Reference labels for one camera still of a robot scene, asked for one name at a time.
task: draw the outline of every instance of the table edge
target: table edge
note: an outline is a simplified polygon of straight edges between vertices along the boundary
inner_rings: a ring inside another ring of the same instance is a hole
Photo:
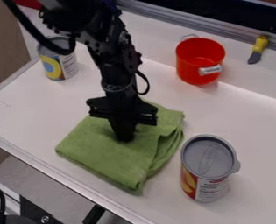
[[[13,82],[18,76],[22,75],[26,72],[29,68],[34,66],[39,61],[39,58],[33,59],[28,62],[26,65],[22,66],[18,69],[14,74],[12,74],[9,78],[4,80],[0,83],[0,91],[8,86],[11,82]],[[98,191],[84,185],[80,181],[69,177],[63,171],[60,171],[49,164],[44,163],[42,160],[34,157],[28,152],[20,149],[13,143],[6,141],[5,139],[0,137],[0,148],[4,151],[9,152],[15,158],[20,159],[21,161],[25,162],[29,166],[33,167],[34,169],[43,172],[45,175],[58,181],[59,183],[63,184],[67,188],[79,193],[84,198],[95,202],[97,205],[100,205],[112,213],[124,218],[125,220],[132,222],[132,223],[141,223],[141,224],[154,224],[154,222],[144,218],[143,216],[135,213],[130,208],[126,206],[122,206],[121,204],[117,203],[116,201],[109,199],[103,195],[101,195]]]

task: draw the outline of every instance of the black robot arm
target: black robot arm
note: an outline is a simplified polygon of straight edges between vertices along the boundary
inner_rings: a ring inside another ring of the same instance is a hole
[[[121,11],[110,0],[39,1],[44,5],[39,13],[43,23],[55,33],[69,36],[70,49],[58,49],[48,43],[11,0],[4,0],[28,32],[50,50],[67,54],[74,50],[75,40],[87,46],[101,71],[101,85],[106,94],[87,100],[90,115],[108,119],[120,141],[132,140],[138,123],[156,125],[157,108],[138,96],[147,94],[150,86],[138,70],[142,55],[136,52],[119,17]],[[147,83],[144,93],[138,92],[136,74]]]

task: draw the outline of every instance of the cable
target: cable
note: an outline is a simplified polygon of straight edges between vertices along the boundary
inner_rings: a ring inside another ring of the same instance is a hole
[[[14,16],[19,20],[22,26],[44,47],[49,50],[61,54],[61,55],[69,55],[72,53],[76,46],[75,37],[70,38],[69,46],[70,49],[64,49],[60,46],[51,42],[48,38],[46,38],[28,19],[28,17],[13,3],[11,0],[3,0],[7,7],[11,10]]]
[[[5,224],[5,197],[4,193],[0,190],[0,224]]]
[[[137,75],[138,75],[139,77],[141,77],[141,78],[147,83],[147,88],[146,88],[146,90],[145,90],[143,93],[139,93],[139,91],[137,90],[138,94],[139,94],[139,95],[146,95],[146,94],[148,94],[148,92],[149,92],[149,90],[150,90],[150,83],[149,83],[149,80],[148,80],[147,77],[146,77],[143,73],[141,73],[139,70],[137,70]]]

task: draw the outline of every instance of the silver can lid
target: silver can lid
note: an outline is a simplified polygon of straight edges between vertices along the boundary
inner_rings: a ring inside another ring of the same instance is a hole
[[[182,148],[181,159],[189,171],[203,179],[220,179],[240,169],[235,150],[218,136],[191,138]]]
[[[48,37],[48,39],[53,42],[55,45],[60,46],[61,48],[68,49],[69,40],[65,37]],[[58,55],[56,52],[50,51],[48,48],[44,47],[43,45],[38,45],[37,47],[38,54],[45,55],[45,56],[56,56]]]

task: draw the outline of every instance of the green cloth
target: green cloth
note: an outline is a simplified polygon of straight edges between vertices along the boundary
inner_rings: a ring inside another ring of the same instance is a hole
[[[129,143],[116,140],[106,119],[87,116],[56,151],[127,190],[140,192],[183,140],[183,113],[155,106],[158,126],[138,124]]]

